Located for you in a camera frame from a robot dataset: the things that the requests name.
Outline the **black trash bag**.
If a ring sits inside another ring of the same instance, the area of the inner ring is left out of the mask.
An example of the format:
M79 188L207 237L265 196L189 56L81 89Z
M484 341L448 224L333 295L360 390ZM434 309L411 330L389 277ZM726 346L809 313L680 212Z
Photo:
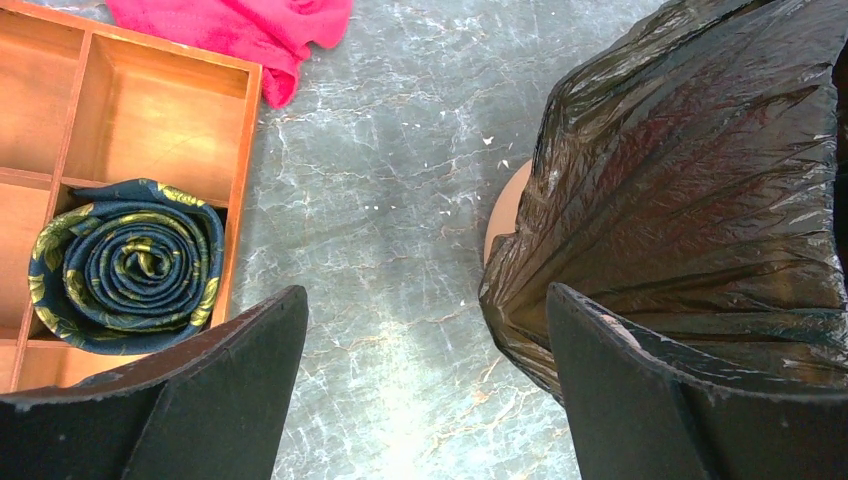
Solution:
M560 398L560 283L732 363L845 386L846 44L843 1L669 1L566 74L484 269L496 347Z

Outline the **orange trash bin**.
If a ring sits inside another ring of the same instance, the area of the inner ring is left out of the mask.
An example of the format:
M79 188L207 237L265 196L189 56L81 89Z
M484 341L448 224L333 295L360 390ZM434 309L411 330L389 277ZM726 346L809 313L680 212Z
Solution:
M513 174L498 195L487 224L483 265L486 265L490 259L495 238L515 232L519 203L531 171L532 161L528 160Z

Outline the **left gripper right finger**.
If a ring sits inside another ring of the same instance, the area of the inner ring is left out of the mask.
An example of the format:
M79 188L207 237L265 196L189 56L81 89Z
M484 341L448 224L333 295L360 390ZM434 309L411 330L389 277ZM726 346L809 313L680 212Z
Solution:
M546 317L585 479L843 479L847 391L710 355L563 284Z

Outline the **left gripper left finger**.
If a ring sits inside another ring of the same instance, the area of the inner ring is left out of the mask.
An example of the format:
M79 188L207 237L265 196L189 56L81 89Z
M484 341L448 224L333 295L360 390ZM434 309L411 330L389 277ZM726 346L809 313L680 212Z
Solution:
M70 387L1 398L5 479L267 479L305 343L305 288Z

